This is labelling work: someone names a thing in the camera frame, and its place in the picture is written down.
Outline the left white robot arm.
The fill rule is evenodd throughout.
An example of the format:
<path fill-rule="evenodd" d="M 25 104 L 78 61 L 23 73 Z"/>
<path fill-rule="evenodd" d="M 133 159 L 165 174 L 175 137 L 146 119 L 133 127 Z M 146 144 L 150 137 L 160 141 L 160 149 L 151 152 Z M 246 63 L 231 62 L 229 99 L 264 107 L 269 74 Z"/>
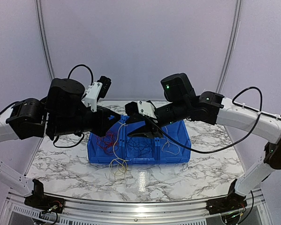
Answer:
<path fill-rule="evenodd" d="M 44 136 L 54 140 L 71 134 L 83 137 L 85 132 L 105 136 L 121 118 L 97 104 L 110 86 L 111 79 L 105 76 L 91 84 L 89 90 L 70 78 L 53 79 L 42 100 L 28 98 L 0 112 L 0 143 Z"/>

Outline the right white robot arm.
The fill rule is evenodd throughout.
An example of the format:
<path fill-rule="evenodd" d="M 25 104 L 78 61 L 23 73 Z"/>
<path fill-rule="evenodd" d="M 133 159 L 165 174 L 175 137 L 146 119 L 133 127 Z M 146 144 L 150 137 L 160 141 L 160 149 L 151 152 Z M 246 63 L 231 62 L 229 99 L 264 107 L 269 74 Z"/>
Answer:
<path fill-rule="evenodd" d="M 197 95 L 185 73 L 170 75 L 161 80 L 161 85 L 166 105 L 156 108 L 149 101 L 125 105 L 128 123 L 145 122 L 130 132 L 130 137 L 163 137 L 164 126 L 190 119 L 237 128 L 267 140 L 265 155 L 230 185 L 228 195 L 223 198 L 225 209 L 234 209 L 272 172 L 281 170 L 281 114 L 267 113 L 211 91 Z"/>

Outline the middle blue storage bin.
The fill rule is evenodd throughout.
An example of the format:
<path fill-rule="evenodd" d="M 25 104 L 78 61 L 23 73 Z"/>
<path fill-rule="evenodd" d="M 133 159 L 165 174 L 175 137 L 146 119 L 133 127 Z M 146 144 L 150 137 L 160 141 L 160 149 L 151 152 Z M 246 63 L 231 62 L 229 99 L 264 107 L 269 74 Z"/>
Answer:
<path fill-rule="evenodd" d="M 128 116 L 123 116 L 126 124 Z M 128 133 L 145 125 L 144 121 L 126 124 L 122 131 L 122 156 L 128 165 L 149 165 L 157 163 L 157 145 L 155 139 L 129 137 Z"/>

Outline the left blue storage bin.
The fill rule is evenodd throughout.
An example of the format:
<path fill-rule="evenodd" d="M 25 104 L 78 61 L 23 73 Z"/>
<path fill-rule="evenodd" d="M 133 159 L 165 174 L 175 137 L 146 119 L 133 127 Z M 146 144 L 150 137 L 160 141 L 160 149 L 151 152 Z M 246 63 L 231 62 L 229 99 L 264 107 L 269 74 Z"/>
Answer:
<path fill-rule="evenodd" d="M 92 164 L 109 164 L 113 159 L 122 157 L 121 136 L 123 115 L 106 133 L 104 137 L 99 137 L 90 133 L 87 143 L 88 159 Z"/>

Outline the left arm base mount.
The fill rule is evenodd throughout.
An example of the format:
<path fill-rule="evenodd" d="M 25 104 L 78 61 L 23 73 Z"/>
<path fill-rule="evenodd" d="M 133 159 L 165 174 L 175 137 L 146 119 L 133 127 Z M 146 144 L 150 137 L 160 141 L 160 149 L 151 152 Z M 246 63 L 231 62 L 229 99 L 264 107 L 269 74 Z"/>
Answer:
<path fill-rule="evenodd" d="M 33 189 L 28 197 L 25 197 L 24 204 L 45 212 L 51 211 L 62 213 L 65 199 L 46 195 L 44 185 L 37 179 L 32 180 Z"/>

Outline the right aluminium frame post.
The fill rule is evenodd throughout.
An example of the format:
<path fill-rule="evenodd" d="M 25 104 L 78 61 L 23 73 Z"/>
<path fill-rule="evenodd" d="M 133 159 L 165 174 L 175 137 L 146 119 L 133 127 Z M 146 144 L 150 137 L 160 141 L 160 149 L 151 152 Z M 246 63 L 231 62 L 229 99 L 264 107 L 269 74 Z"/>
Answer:
<path fill-rule="evenodd" d="M 218 79 L 218 83 L 217 83 L 217 86 L 215 89 L 216 93 L 222 92 L 225 80 L 228 75 L 229 65 L 230 65 L 230 62 L 232 59 L 233 51 L 235 49 L 235 44 L 236 44 L 237 35 L 238 35 L 238 31 L 239 31 L 242 8 L 243 8 L 243 1 L 236 0 L 233 20 L 232 20 L 232 27 L 231 27 L 230 36 L 228 39 L 228 46 L 227 46 L 226 54 L 224 57 L 223 65 L 222 65 L 222 68 L 220 71 L 220 77 Z"/>

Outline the aluminium frame post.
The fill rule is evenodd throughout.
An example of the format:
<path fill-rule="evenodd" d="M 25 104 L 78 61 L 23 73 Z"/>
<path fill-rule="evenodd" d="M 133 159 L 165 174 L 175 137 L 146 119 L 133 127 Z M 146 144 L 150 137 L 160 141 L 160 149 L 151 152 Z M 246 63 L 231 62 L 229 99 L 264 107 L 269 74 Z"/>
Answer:
<path fill-rule="evenodd" d="M 216 93 L 222 92 L 225 80 L 228 75 L 229 65 L 230 65 L 230 62 L 232 59 L 233 51 L 235 49 L 235 44 L 236 44 L 237 35 L 238 35 L 238 31 L 239 31 L 242 8 L 243 8 L 243 1 L 236 0 L 233 20 L 232 20 L 232 27 L 231 27 L 230 36 L 228 39 L 228 46 L 227 46 L 226 54 L 224 57 L 223 65 L 222 65 L 222 68 L 220 71 L 220 77 L 218 79 L 218 83 L 217 83 L 217 86 L 215 89 Z"/>
<path fill-rule="evenodd" d="M 36 17 L 37 17 L 37 22 L 38 22 L 40 42 L 41 42 L 43 55 L 44 55 L 44 59 L 45 59 L 45 64 L 46 64 L 46 68 L 47 68 L 47 72 L 48 72 L 48 78 L 51 83 L 52 80 L 56 78 L 56 76 L 55 76 L 55 72 L 54 72 L 54 68 L 53 68 L 53 62 L 51 59 L 48 38 L 46 35 L 43 4 L 42 4 L 41 0 L 35 0 L 34 2 L 35 2 L 35 8 L 36 8 Z"/>

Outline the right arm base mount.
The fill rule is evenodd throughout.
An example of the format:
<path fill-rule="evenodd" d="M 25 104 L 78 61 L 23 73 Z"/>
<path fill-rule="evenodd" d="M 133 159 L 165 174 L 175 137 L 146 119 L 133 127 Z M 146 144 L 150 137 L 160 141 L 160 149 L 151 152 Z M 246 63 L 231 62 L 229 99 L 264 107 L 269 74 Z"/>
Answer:
<path fill-rule="evenodd" d="M 237 179 L 231 183 L 227 196 L 206 201 L 206 209 L 210 215 L 237 210 L 247 206 L 246 197 L 235 192 L 236 181 Z"/>

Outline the left aluminium frame post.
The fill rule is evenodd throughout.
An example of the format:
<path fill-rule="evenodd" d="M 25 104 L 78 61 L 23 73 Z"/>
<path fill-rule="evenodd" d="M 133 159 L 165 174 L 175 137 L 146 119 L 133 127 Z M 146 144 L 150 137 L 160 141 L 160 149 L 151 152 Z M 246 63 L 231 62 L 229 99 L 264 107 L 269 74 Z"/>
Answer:
<path fill-rule="evenodd" d="M 55 76 L 55 72 L 54 72 L 54 68 L 53 68 L 53 62 L 51 59 L 48 38 L 46 35 L 43 4 L 42 4 L 41 0 L 35 0 L 34 2 L 35 2 L 35 8 L 36 8 L 36 17 L 37 17 L 37 22 L 38 22 L 40 42 L 41 42 L 43 55 L 44 55 L 44 59 L 45 59 L 45 64 L 46 64 L 46 68 L 47 68 L 47 72 L 48 72 L 48 78 L 51 83 L 52 80 L 56 78 L 56 76 Z"/>

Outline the aluminium front rail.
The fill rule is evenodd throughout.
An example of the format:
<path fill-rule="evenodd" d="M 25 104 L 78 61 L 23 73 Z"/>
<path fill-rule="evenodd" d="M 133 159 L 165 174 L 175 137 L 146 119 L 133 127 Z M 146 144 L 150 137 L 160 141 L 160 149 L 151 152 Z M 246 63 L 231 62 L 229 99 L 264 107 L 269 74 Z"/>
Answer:
<path fill-rule="evenodd" d="M 9 192 L 0 225 L 271 225 L 268 208 L 259 190 L 247 197 L 238 210 L 210 214 L 206 199 L 130 203 L 63 197 L 63 211 L 41 214 L 24 204 L 24 198 Z"/>

